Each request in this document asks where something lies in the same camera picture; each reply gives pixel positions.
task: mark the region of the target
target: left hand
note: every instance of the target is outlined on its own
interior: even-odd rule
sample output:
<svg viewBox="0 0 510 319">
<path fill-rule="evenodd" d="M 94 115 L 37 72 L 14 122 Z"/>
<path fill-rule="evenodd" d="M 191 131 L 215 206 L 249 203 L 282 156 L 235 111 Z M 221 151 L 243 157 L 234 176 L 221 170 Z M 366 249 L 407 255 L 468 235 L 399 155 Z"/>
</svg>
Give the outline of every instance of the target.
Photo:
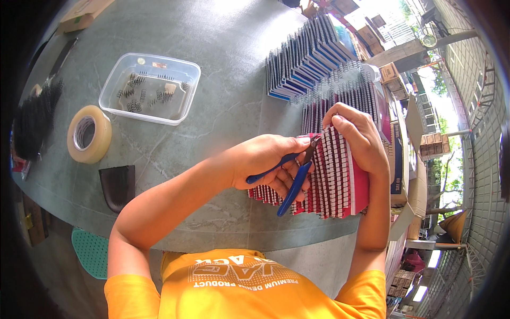
<svg viewBox="0 0 510 319">
<path fill-rule="evenodd" d="M 285 198 L 294 178 L 296 177 L 299 165 L 304 159 L 304 150 L 310 146 L 310 138 L 283 137 L 280 135 L 265 134 L 254 137 L 221 154 L 225 159 L 228 171 L 232 175 L 231 187 L 237 189 L 249 189 L 258 185 L 268 185 L 278 195 Z M 282 157 L 290 153 L 301 153 L 296 160 L 289 161 L 283 166 L 270 172 L 254 184 L 247 184 L 246 178 L 250 175 L 263 173 L 280 162 Z M 296 201 L 304 200 L 303 190 L 310 188 L 310 181 L 305 179 Z"/>
</svg>

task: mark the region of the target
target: blue pliers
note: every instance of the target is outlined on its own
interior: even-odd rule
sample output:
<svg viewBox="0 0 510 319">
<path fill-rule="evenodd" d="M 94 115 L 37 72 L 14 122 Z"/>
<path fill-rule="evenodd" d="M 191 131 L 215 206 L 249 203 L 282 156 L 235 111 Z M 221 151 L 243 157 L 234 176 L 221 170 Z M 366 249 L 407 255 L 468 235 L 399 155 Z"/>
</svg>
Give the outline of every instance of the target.
<svg viewBox="0 0 510 319">
<path fill-rule="evenodd" d="M 299 193 L 299 190 L 301 190 L 301 187 L 303 186 L 304 179 L 307 177 L 308 170 L 310 169 L 310 166 L 312 166 L 312 157 L 313 157 L 313 154 L 315 151 L 315 147 L 317 146 L 316 139 L 318 137 L 319 136 L 316 135 L 316 136 L 310 138 L 310 146 L 304 151 L 305 155 L 304 155 L 303 165 L 301 165 L 301 167 L 297 171 L 296 177 L 294 178 L 294 182 L 292 183 L 292 186 L 290 187 L 289 192 L 287 193 L 287 196 L 284 199 L 284 202 L 278 209 L 278 213 L 277 213 L 278 217 L 282 217 L 287 212 L 289 207 L 292 205 L 292 203 L 296 199 L 296 196 Z M 248 178 L 246 179 L 246 183 L 248 183 L 248 184 L 255 183 L 262 177 L 266 176 L 268 173 L 272 172 L 273 170 L 277 169 L 278 167 L 282 166 L 283 164 L 287 163 L 288 161 L 295 159 L 299 154 L 300 153 L 291 153 L 291 154 L 287 154 L 287 155 L 283 156 L 280 163 L 278 163 L 272 169 L 265 171 L 258 175 L 248 176 Z"/>
</svg>

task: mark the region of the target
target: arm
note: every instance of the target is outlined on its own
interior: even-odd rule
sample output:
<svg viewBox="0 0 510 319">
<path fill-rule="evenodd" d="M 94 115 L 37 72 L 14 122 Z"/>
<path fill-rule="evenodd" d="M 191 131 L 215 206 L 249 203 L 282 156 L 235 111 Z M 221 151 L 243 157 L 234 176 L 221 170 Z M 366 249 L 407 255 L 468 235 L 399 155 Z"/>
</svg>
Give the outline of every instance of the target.
<svg viewBox="0 0 510 319">
<path fill-rule="evenodd" d="M 226 188 L 248 189 L 267 184 L 285 197 L 299 168 L 295 161 L 286 163 L 284 169 L 274 170 L 253 185 L 246 184 L 245 180 L 249 175 L 274 167 L 285 154 L 303 152 L 309 144 L 309 138 L 261 135 L 138 195 L 121 211 L 110 234 L 108 278 L 121 274 L 150 278 L 150 247 Z M 303 189 L 309 186 L 310 182 L 306 181 Z M 303 192 L 297 199 L 304 199 Z"/>
<path fill-rule="evenodd" d="M 372 117 L 336 103 L 323 120 L 333 124 L 349 143 L 352 156 L 369 174 L 368 211 L 360 218 L 348 279 L 367 270 L 385 270 L 390 233 L 390 167 Z"/>
</svg>

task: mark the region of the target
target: stool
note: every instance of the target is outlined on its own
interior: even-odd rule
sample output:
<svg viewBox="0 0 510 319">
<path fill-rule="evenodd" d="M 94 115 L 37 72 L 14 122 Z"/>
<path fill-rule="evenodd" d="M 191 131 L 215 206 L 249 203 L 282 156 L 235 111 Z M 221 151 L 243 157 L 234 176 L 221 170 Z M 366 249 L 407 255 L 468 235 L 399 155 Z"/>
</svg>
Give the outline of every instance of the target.
<svg viewBox="0 0 510 319">
<path fill-rule="evenodd" d="M 106 279 L 108 239 L 75 227 L 71 242 L 83 269 L 96 279 Z"/>
</svg>

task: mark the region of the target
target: right hand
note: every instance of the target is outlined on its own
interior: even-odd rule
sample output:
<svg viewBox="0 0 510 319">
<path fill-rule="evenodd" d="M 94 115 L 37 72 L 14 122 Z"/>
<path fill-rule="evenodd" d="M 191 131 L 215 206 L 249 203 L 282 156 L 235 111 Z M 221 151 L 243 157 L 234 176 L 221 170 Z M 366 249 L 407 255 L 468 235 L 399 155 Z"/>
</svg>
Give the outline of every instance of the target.
<svg viewBox="0 0 510 319">
<path fill-rule="evenodd" d="M 352 156 L 362 170 L 373 177 L 390 179 L 388 158 L 370 114 L 336 103 L 322 120 L 323 128 L 330 124 L 347 140 Z"/>
</svg>

